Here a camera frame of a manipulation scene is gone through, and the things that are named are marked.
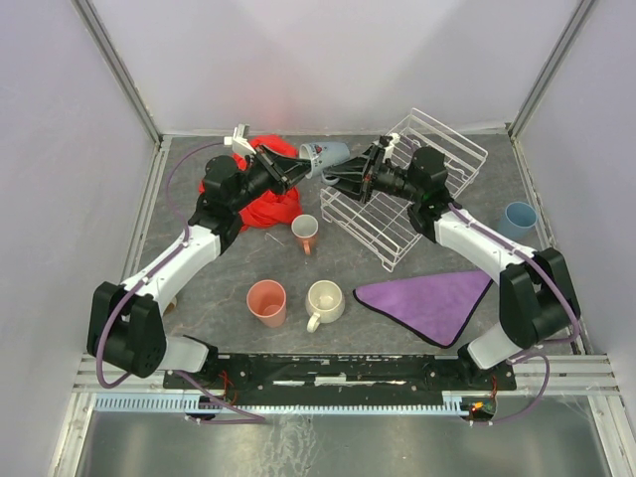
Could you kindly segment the light blue ceramic mug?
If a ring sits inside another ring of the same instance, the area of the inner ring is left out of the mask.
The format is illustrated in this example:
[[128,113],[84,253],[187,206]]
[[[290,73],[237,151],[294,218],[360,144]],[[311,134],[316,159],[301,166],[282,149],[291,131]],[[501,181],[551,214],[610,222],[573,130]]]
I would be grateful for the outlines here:
[[349,161],[351,153],[344,142],[309,142],[299,146],[298,158],[309,162],[306,179],[319,178],[323,184],[334,186],[339,178],[328,169]]

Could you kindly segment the salmon pink ceramic mug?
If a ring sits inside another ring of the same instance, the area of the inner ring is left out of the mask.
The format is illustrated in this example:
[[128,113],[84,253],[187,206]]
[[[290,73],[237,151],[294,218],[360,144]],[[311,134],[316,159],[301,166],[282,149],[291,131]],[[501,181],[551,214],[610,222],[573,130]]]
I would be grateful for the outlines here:
[[306,255],[310,255],[315,247],[319,223],[311,215],[299,215],[291,223],[291,231]]

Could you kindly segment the beige cup behind arm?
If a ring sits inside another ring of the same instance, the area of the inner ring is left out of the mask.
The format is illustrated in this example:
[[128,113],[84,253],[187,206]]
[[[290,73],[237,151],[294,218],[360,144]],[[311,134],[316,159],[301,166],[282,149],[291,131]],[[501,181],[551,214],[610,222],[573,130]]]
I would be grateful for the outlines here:
[[172,312],[172,311],[176,308],[177,303],[178,303],[177,297],[173,297],[173,298],[170,300],[170,302],[168,303],[168,305],[166,306],[166,308],[165,308],[164,312],[165,312],[165,313],[170,313],[170,312]]

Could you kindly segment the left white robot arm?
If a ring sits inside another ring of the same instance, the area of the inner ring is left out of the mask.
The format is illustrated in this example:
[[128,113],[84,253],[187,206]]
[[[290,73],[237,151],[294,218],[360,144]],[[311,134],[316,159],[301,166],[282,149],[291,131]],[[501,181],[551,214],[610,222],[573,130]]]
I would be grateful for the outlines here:
[[206,265],[233,244],[243,226],[240,213],[265,193],[286,193],[302,179],[318,173],[319,163],[301,153],[296,157],[260,144],[234,146],[246,161],[240,168],[234,155],[220,155],[205,166],[203,189],[182,231],[152,262],[120,284],[103,282],[94,292],[87,351],[95,358],[95,373],[105,389],[104,367],[121,370],[121,378],[147,378],[157,371],[195,374],[213,361],[215,347],[196,338],[170,337],[163,317],[176,295]]

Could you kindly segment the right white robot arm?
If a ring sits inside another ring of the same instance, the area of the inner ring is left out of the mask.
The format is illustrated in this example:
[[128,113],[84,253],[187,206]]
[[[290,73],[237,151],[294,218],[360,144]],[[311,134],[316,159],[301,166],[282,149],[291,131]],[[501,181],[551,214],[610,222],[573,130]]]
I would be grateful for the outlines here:
[[520,359],[543,344],[562,343],[580,333],[580,307],[563,255],[537,251],[505,238],[471,216],[446,187],[445,156],[424,146],[407,167],[386,156],[381,145],[326,168],[323,179],[345,196],[366,203],[376,193],[409,203],[408,220],[420,235],[468,259],[499,287],[499,322],[465,347],[474,367],[489,370]]

